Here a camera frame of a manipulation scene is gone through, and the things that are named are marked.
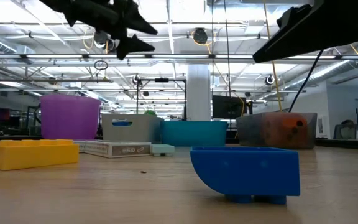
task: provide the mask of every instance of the gray storage bin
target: gray storage bin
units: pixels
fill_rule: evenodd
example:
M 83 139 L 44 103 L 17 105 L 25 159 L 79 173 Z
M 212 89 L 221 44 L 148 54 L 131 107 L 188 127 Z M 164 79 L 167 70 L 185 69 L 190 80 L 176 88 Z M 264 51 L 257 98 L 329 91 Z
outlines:
M 130 125 L 114 125 L 113 121 Z M 162 118 L 148 114 L 102 114 L 103 140 L 161 143 L 161 121 Z
M 260 113 L 236 119 L 241 146 L 312 149 L 316 113 Z

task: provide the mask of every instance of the teal container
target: teal container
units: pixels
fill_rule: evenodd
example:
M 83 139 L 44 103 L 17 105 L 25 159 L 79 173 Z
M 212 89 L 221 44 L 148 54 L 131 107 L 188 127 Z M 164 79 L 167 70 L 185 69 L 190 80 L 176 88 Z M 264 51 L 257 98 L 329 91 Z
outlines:
M 171 146 L 225 146 L 227 122 L 162 121 L 162 144 Z

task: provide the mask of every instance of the purple container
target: purple container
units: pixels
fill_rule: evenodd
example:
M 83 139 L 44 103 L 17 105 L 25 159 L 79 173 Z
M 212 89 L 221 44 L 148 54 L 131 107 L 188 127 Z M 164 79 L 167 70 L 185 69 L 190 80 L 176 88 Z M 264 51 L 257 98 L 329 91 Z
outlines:
M 82 96 L 41 96 L 44 139 L 94 139 L 100 101 Z

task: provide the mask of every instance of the table surface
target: table surface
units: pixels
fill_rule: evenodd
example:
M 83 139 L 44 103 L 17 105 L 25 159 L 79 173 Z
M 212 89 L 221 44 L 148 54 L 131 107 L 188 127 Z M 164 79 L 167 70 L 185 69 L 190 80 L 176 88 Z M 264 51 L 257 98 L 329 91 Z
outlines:
M 226 201 L 198 178 L 189 149 L 0 171 L 0 223 L 358 223 L 358 150 L 299 152 L 301 196 L 286 206 Z

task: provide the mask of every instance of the yellow lego brick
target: yellow lego brick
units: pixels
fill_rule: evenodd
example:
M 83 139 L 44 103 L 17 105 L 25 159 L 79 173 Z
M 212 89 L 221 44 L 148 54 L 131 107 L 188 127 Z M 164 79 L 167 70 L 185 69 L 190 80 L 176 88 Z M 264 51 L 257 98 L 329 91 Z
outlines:
M 0 170 L 26 169 L 78 162 L 73 140 L 1 140 Z

